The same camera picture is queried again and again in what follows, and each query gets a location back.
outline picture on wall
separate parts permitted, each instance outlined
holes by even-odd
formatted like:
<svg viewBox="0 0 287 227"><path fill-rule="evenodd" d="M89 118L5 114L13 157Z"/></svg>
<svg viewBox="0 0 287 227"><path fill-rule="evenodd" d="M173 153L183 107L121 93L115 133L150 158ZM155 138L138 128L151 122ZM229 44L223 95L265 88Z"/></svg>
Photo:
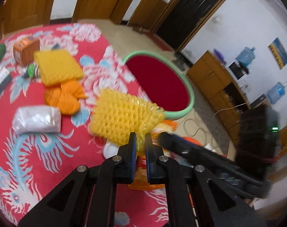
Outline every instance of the picture on wall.
<svg viewBox="0 0 287 227"><path fill-rule="evenodd" d="M287 53L280 39L277 37L268 47L274 55L280 69L282 69L287 64Z"/></svg>

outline tablecloth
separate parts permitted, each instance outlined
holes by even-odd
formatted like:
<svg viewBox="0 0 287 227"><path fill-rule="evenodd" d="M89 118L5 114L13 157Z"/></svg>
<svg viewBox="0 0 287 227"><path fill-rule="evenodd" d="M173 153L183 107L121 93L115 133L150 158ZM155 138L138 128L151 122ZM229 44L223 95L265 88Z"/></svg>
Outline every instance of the tablecloth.
<svg viewBox="0 0 287 227"><path fill-rule="evenodd" d="M11 127L18 107L44 104L40 79L22 78L22 67L13 58L13 44L32 35L40 38L41 49L58 43L83 69L81 80L88 99L81 109L62 118L59 134L16 135ZM129 69L93 24L61 24L36 27L5 41L7 51L0 63L12 82L0 96L0 209L14 224L78 165L96 166L104 161L105 139L92 136L87 127L101 88L117 89L148 100ZM117 188L115 226L163 226L168 220L165 190L136 191Z"/></svg>

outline bolt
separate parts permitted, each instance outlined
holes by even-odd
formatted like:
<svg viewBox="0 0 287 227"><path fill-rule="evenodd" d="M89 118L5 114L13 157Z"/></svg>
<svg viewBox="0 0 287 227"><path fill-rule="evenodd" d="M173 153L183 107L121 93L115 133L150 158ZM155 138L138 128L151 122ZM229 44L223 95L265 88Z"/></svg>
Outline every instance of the bolt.
<svg viewBox="0 0 287 227"><path fill-rule="evenodd" d="M161 155L161 156L159 156L159 160L160 160L161 162L167 162L167 161L169 160L169 157L167 157L167 156L165 156L165 155Z"/></svg>
<svg viewBox="0 0 287 227"><path fill-rule="evenodd" d="M81 166L77 167L77 171L80 172L80 173L84 172L86 169L87 169L87 167L84 166L84 165L81 165Z"/></svg>
<svg viewBox="0 0 287 227"><path fill-rule="evenodd" d="M115 155L113 158L112 158L113 161L115 162L119 162L122 160L122 157L120 155Z"/></svg>
<svg viewBox="0 0 287 227"><path fill-rule="evenodd" d="M197 165L195 166L195 170L199 173L203 172L204 171L204 166L202 165Z"/></svg>

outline black door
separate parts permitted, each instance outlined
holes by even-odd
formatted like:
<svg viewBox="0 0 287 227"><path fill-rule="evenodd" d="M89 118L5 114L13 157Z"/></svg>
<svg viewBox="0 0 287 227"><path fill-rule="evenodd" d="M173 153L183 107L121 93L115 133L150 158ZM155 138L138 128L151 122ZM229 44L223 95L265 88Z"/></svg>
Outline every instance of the black door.
<svg viewBox="0 0 287 227"><path fill-rule="evenodd" d="M156 34L175 50L218 0L180 0Z"/></svg>

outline cable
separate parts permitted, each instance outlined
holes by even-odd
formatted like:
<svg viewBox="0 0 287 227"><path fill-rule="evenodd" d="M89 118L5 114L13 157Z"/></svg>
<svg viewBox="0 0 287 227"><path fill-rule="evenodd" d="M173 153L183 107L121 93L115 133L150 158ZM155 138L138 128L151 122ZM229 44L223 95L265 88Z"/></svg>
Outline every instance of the cable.
<svg viewBox="0 0 287 227"><path fill-rule="evenodd" d="M223 110L233 109L233 108L236 108L236 107L245 105L245 104L247 104L247 102L245 102L245 103L243 103L243 104L240 104L240 105L237 105L237 106L234 106L234 107L221 109L221 110L219 110L218 112L223 111ZM216 113L213 115L211 121L213 121L214 117L216 116L216 114L217 114L218 112L216 112ZM202 130L202 131L204 132L204 137L205 137L205 142L204 142L204 144L203 144L203 147L205 147L205 146L207 145L207 133L211 134L210 144L212 145L212 138L214 138L214 134L216 134L216 132L217 132L217 130L218 130L218 128L219 128L219 125L216 127L216 129L215 129L215 131L214 131L213 133L208 132L208 131L206 131L205 129L199 127L198 130L195 132L195 134L194 134L194 135L191 135L191 134L188 133L188 131L187 131L186 127L185 127L186 122L189 121L189 120L192 120L193 122L195 122L196 119L195 119L195 118L191 118L191 119L186 119L186 120L184 121L184 123L183 123L183 129L184 129L185 134L186 134L187 136L189 136L189 137L194 137L194 136L198 133L199 130Z"/></svg>

